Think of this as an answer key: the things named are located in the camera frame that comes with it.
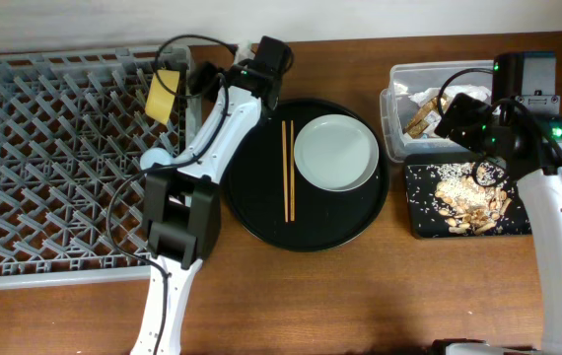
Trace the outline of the yellow bowl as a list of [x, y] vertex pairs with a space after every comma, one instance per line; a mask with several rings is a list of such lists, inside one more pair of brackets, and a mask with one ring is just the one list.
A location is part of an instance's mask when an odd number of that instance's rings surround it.
[[176, 100], [176, 91], [180, 81], [177, 71], [161, 69], [153, 75], [145, 113], [155, 121], [167, 125]]

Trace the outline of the blue plastic cup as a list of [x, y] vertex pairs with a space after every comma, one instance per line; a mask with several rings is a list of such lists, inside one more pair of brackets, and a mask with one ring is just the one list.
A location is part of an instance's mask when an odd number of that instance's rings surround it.
[[144, 152], [140, 158], [140, 168], [147, 170], [155, 165], [168, 166], [173, 162], [172, 155], [163, 148], [151, 148]]

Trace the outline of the pale green plate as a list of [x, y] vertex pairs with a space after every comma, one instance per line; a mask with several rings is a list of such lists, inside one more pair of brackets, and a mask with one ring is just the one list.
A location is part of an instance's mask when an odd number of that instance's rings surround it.
[[311, 185], [331, 192], [356, 189], [378, 167], [380, 147], [371, 129], [344, 114], [310, 120], [294, 143], [294, 162]]

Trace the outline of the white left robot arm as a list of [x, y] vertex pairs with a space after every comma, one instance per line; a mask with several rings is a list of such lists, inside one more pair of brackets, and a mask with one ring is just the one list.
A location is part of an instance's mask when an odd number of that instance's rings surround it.
[[191, 285], [221, 229], [221, 179], [242, 141], [276, 109], [294, 63], [291, 47], [270, 36], [256, 49], [231, 51], [234, 62], [218, 74], [216, 102], [191, 143], [178, 155], [152, 148], [140, 160], [151, 271], [135, 354], [180, 353]]

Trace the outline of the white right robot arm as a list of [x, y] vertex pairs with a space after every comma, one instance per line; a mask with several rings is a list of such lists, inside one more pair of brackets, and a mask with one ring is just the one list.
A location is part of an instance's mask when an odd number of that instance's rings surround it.
[[541, 354], [562, 354], [562, 115], [552, 52], [508, 52], [489, 69], [489, 103], [458, 94], [436, 129], [504, 169], [531, 226], [544, 310]]

